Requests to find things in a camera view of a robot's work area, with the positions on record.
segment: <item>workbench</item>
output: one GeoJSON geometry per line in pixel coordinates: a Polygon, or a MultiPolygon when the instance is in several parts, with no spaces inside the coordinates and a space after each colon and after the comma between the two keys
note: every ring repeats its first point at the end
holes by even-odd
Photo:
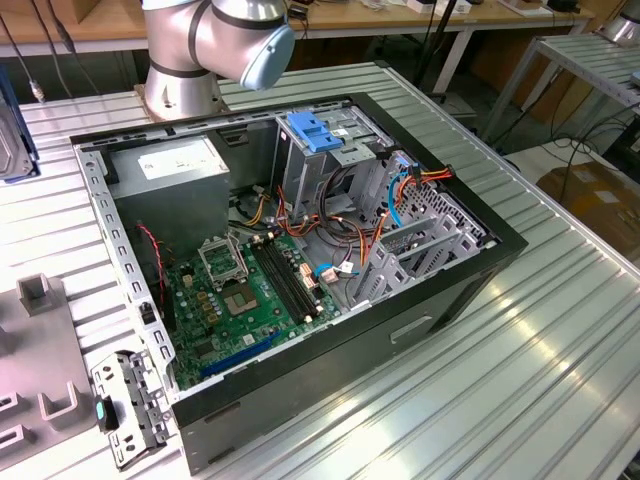
{"type": "MultiPolygon", "coordinates": [[[[23,55],[49,55],[49,46],[35,18],[3,13],[9,30],[20,45],[23,55]]],[[[424,34],[430,15],[420,15],[404,6],[390,6],[383,11],[365,7],[359,0],[347,4],[316,2],[310,6],[309,29],[304,32],[298,20],[292,20],[297,38],[369,37],[377,35],[424,34]]],[[[447,32],[457,32],[434,92],[446,91],[460,63],[471,36],[480,30],[504,30],[542,27],[571,27],[571,33],[581,33],[593,14],[582,9],[579,14],[554,13],[542,17],[523,17],[497,0],[485,0],[473,6],[468,15],[451,17],[447,32]]],[[[435,15],[432,31],[440,22],[435,15]]],[[[141,50],[147,48],[144,15],[139,0],[102,0],[80,24],[66,25],[79,52],[141,50]]],[[[50,28],[57,39],[55,28],[50,28]]],[[[64,46],[56,44],[60,53],[64,46]]],[[[15,53],[6,35],[0,34],[0,57],[15,53]]]]}
{"type": "MultiPolygon", "coordinates": [[[[616,478],[640,448],[640,272],[391,69],[223,82],[232,109],[368,92],[529,243],[453,324],[196,478],[616,478]]],[[[134,93],[27,105],[42,176],[0,187],[0,284],[63,279],[87,368],[141,347],[68,136],[148,123],[134,93]]],[[[90,431],[7,478],[186,478],[180,441],[118,474],[90,431]]]]}
{"type": "Polygon", "coordinates": [[[583,124],[580,133],[589,129],[601,117],[609,98],[638,112],[640,87],[631,82],[631,75],[640,71],[640,47],[621,47],[597,33],[585,35],[558,35],[535,38],[522,56],[511,78],[500,93],[485,128],[482,139],[487,140],[500,121],[516,89],[525,78],[538,55],[551,60],[536,87],[523,105],[526,110],[544,92],[558,69],[565,69],[584,80],[600,93],[583,124]]]}

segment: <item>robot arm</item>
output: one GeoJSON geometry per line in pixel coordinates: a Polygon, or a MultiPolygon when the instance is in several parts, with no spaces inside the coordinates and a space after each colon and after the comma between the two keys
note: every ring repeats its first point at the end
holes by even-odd
{"type": "Polygon", "coordinates": [[[628,0],[616,18],[600,34],[622,47],[640,44],[640,0],[628,0]]]}
{"type": "Polygon", "coordinates": [[[151,68],[147,107],[163,119],[220,109],[215,74],[270,88],[295,43],[282,0],[144,0],[151,68]]]}

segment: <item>ram slot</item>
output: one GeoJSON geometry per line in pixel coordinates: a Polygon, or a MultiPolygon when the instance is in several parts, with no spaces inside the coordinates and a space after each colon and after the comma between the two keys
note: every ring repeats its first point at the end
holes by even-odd
{"type": "Polygon", "coordinates": [[[264,274],[267,277],[267,280],[271,283],[274,290],[278,294],[280,301],[284,304],[284,307],[289,312],[289,315],[293,318],[293,321],[296,324],[300,324],[304,322],[304,317],[307,315],[303,310],[302,305],[298,305],[295,296],[291,294],[285,281],[282,279],[281,271],[287,269],[288,266],[280,265],[278,268],[277,264],[274,264],[271,256],[266,251],[266,246],[256,246],[253,248],[253,254],[255,259],[258,261],[260,268],[262,268],[264,274]]]}
{"type": "Polygon", "coordinates": [[[298,277],[296,277],[295,273],[293,273],[289,267],[287,259],[284,258],[273,243],[267,245],[266,250],[267,254],[275,264],[281,264],[284,266],[284,268],[280,270],[280,274],[282,275],[282,279],[286,283],[289,291],[295,296],[298,305],[302,306],[306,315],[316,317],[318,315],[316,307],[309,298],[307,291],[298,280],[298,277]]]}

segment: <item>green motherboard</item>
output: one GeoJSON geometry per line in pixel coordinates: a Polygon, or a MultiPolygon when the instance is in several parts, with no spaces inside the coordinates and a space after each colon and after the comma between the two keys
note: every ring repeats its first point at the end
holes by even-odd
{"type": "MultiPolygon", "coordinates": [[[[299,272],[304,260],[293,240],[283,235],[273,245],[286,260],[281,268],[290,269],[307,292],[299,272]]],[[[200,256],[167,271],[175,312],[175,328],[168,330],[176,351],[173,369],[181,390],[200,383],[207,373],[231,367],[340,315],[330,294],[318,285],[315,295],[305,293],[320,307],[317,316],[306,322],[296,321],[274,289],[273,282],[280,280],[265,274],[250,245],[239,245],[238,251],[248,272],[243,282],[231,281],[214,288],[200,256]]],[[[207,257],[207,262],[216,274],[236,265],[231,253],[217,253],[207,257]]]]}

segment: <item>aluminum extrusion table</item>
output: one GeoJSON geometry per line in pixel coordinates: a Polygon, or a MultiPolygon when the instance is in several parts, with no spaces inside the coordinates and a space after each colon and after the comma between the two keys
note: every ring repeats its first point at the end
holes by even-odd
{"type": "MultiPolygon", "coordinates": [[[[454,324],[196,478],[615,478],[640,447],[640,272],[394,71],[225,83],[232,108],[368,92],[529,242],[454,324]]],[[[0,284],[63,278],[87,367],[140,342],[67,137],[149,122],[133,93],[28,105],[42,177],[0,187],[0,284]]],[[[97,427],[8,478],[185,478],[180,442],[119,474],[97,427]]]]}
{"type": "Polygon", "coordinates": [[[640,47],[623,48],[596,33],[536,38],[529,44],[491,110],[481,134],[483,140],[486,141],[493,133],[537,54],[549,58],[551,64],[524,103],[524,110],[538,99],[559,68],[570,71],[603,94],[593,107],[594,114],[587,116],[591,120],[589,125],[583,127],[583,131],[587,131],[597,120],[597,112],[604,106],[607,97],[625,107],[640,102],[640,88],[630,80],[631,74],[640,71],[640,47]]]}

